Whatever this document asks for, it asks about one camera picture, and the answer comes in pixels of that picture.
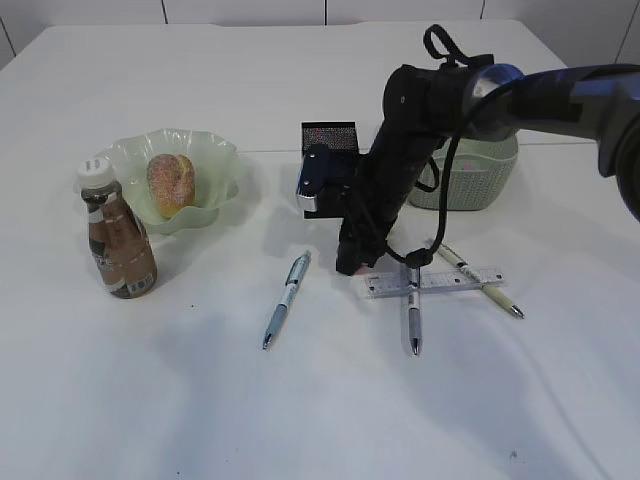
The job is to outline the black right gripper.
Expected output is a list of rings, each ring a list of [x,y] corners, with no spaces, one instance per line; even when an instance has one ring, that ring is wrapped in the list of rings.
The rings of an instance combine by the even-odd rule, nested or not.
[[[351,276],[363,266],[373,267],[385,254],[407,267],[425,265],[420,248],[400,255],[387,237],[400,208],[414,187],[423,159],[415,162],[385,154],[333,153],[335,203],[343,218],[338,238],[336,271]]]

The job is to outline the blue black right robot arm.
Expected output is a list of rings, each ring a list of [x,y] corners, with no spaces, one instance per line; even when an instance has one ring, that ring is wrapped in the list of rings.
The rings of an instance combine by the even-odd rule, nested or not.
[[[617,180],[639,213],[639,68],[586,66],[525,75],[509,64],[424,70],[404,65],[383,95],[384,119],[345,196],[336,269],[352,275],[391,251],[387,236],[433,152],[447,145],[439,177],[444,238],[453,155],[463,139],[501,141],[519,130],[594,140],[598,170]]]

